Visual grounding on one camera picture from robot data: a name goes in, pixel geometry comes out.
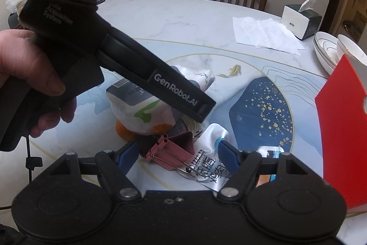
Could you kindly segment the person left hand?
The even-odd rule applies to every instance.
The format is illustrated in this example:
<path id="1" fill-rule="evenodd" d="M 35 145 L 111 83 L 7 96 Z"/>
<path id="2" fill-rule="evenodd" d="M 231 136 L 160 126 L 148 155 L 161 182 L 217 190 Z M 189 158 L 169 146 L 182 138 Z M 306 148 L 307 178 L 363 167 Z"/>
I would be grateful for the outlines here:
<path id="1" fill-rule="evenodd" d="M 31 38 L 32 31 L 9 29 L 1 31 L 1 86 L 9 77 L 25 80 L 32 88 L 49 96 L 60 96 L 65 85 L 53 69 L 47 56 Z M 40 116 L 31 129 L 30 136 L 37 138 L 46 130 L 54 128 L 61 120 L 72 122 L 77 109 L 77 99 L 73 98 L 59 110 Z"/>

